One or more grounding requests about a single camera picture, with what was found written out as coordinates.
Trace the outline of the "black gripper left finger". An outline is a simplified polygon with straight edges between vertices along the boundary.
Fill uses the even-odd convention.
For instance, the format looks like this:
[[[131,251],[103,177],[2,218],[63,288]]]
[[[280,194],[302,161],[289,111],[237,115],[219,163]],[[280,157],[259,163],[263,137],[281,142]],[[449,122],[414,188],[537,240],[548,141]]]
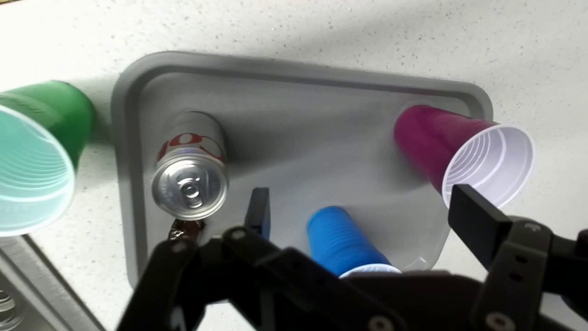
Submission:
[[[258,331],[405,331],[405,321],[294,249],[269,240],[270,192],[252,192],[245,223],[206,245],[164,242],[116,331],[197,331],[230,302]]]

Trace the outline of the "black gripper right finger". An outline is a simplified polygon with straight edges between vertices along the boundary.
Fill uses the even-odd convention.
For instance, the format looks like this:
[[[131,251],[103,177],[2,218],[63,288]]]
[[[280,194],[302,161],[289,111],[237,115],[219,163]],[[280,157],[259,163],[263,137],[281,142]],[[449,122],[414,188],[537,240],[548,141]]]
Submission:
[[[557,295],[588,321],[588,231],[557,236],[528,218],[509,218],[469,185],[452,188],[449,225],[487,279],[473,304],[478,331],[568,331],[541,313],[542,295]]]

